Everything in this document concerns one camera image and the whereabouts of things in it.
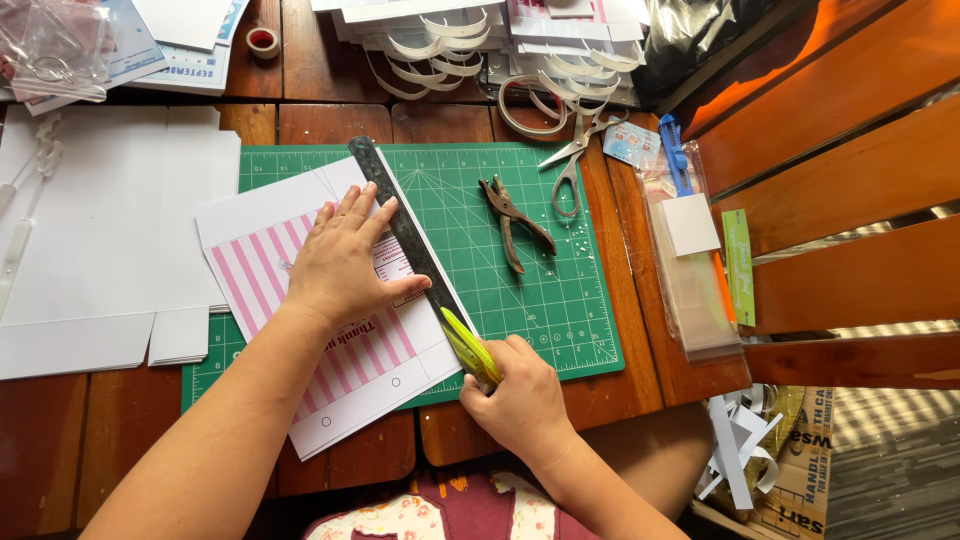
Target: scissors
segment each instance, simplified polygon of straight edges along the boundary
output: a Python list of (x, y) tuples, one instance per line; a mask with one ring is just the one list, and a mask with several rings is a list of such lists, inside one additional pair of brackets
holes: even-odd
[[(584, 131), (584, 116), (580, 113), (577, 114), (577, 121), (573, 127), (573, 140), (570, 141), (564, 148), (560, 149), (556, 154), (550, 156), (544, 160), (538, 167), (544, 167), (550, 163), (561, 160), (567, 156), (570, 156), (570, 163), (564, 167), (564, 170), (561, 171), (560, 177), (557, 179), (557, 183), (553, 185), (553, 209), (563, 217), (573, 217), (577, 215), (577, 212), (580, 211), (580, 189), (577, 186), (577, 160), (580, 159), (580, 156), (584, 154), (584, 151), (587, 150), (587, 144), (590, 141), (590, 136), (606, 130), (609, 126), (613, 124), (619, 124), (621, 122), (626, 122), (630, 118), (630, 111), (627, 110), (626, 114), (622, 118), (617, 116), (611, 116), (606, 122), (600, 121), (600, 113), (603, 112), (603, 109), (606, 105), (600, 107), (600, 109), (593, 115), (593, 124)], [(573, 188), (573, 202), (574, 207), (572, 212), (566, 212), (560, 209), (560, 205), (557, 203), (557, 193), (560, 191), (560, 186), (564, 181), (570, 182), (570, 187)]]

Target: plastic handle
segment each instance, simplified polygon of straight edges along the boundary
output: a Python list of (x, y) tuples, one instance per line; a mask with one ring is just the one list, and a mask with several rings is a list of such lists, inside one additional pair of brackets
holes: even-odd
[(23, 259), (27, 238), (30, 237), (33, 226), (34, 223), (29, 219), (21, 219), (13, 226), (13, 238), (10, 240), (7, 254), (3, 257), (3, 266), (0, 266), (0, 319), (3, 318), (3, 312), (7, 309), (7, 301), (13, 290), (13, 280), (16, 279), (16, 271), (20, 267), (20, 260)]
[(13, 184), (0, 184), (0, 215), (3, 215), (3, 210), (13, 198), (14, 193), (16, 193), (16, 187), (13, 187)]

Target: black plastic bag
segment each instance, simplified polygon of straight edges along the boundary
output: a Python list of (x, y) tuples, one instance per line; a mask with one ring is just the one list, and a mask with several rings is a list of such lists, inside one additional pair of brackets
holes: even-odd
[(778, 0), (646, 0), (646, 65), (634, 70), (640, 102), (670, 95), (684, 77), (731, 44)]

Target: masking tape roll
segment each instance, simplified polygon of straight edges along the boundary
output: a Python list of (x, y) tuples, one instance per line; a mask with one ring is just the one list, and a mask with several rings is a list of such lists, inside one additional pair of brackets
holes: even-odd
[(269, 60), (280, 54), (280, 36), (269, 28), (254, 28), (247, 33), (247, 46), (257, 58)]

